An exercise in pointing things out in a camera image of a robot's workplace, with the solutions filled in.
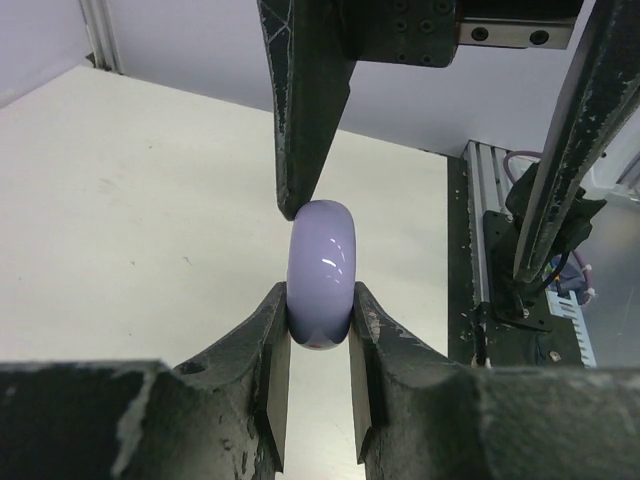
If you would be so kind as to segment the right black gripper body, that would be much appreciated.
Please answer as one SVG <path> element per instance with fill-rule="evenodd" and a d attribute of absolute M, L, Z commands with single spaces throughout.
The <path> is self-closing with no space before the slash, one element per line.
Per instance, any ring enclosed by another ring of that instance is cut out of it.
<path fill-rule="evenodd" d="M 562 50 L 581 1 L 341 1 L 348 55 L 374 63 L 449 66 L 460 46 Z"/>

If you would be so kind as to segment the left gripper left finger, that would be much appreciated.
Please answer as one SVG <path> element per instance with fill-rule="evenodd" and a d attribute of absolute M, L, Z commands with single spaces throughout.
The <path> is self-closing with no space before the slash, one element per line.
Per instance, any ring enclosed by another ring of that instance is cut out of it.
<path fill-rule="evenodd" d="M 276 283 L 256 310 L 174 372 L 203 391 L 209 406 L 195 425 L 212 449 L 217 473 L 282 473 L 291 339 L 286 284 Z"/>

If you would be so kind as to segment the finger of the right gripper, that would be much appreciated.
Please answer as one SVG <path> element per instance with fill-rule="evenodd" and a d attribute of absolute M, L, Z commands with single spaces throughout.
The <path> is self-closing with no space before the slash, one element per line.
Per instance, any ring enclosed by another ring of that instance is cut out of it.
<path fill-rule="evenodd" d="M 349 98 L 338 1 L 257 3 L 273 97 L 277 206 L 289 221 L 316 189 Z"/>
<path fill-rule="evenodd" d="M 559 94 L 521 228 L 515 280 L 530 283 L 580 183 L 639 107 L 639 2 L 596 1 Z"/>

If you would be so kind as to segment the purple earbud charging case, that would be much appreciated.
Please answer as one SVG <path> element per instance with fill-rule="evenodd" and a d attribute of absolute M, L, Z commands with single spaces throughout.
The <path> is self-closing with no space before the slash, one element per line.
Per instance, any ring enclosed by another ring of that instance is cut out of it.
<path fill-rule="evenodd" d="M 327 350 L 346 338 L 356 265 L 350 211 L 332 200 L 304 205 L 292 226 L 286 285 L 288 328 L 296 343 Z"/>

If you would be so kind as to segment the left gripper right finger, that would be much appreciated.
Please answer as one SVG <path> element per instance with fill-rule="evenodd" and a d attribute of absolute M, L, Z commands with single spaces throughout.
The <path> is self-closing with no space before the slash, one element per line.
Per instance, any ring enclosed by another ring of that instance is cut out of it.
<path fill-rule="evenodd" d="M 461 366 L 387 314 L 355 285 L 348 335 L 356 457 L 365 465 L 430 465 L 433 389 Z"/>

